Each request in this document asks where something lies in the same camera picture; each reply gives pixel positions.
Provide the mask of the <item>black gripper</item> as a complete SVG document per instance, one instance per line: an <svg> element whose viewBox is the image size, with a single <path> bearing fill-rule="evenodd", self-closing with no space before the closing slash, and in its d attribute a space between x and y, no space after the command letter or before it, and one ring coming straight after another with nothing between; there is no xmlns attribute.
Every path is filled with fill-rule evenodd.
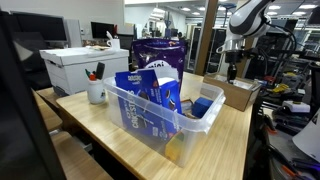
<svg viewBox="0 0 320 180"><path fill-rule="evenodd" d="M225 62L229 64L228 70L227 70L227 78L229 84L233 84L234 78L237 74L237 63L241 62L241 59L243 58L243 51L228 51L226 53Z"/></svg>

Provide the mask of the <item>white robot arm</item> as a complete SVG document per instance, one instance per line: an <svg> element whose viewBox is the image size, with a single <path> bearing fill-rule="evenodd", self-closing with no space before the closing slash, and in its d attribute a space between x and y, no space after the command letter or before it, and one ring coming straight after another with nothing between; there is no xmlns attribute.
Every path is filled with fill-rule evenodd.
<svg viewBox="0 0 320 180"><path fill-rule="evenodd" d="M263 36L269 30L271 18L265 13L265 9L273 1L248 0L230 16L224 44L217 49L218 53L225 55L229 84L236 78L236 64L243 58L245 39Z"/></svg>

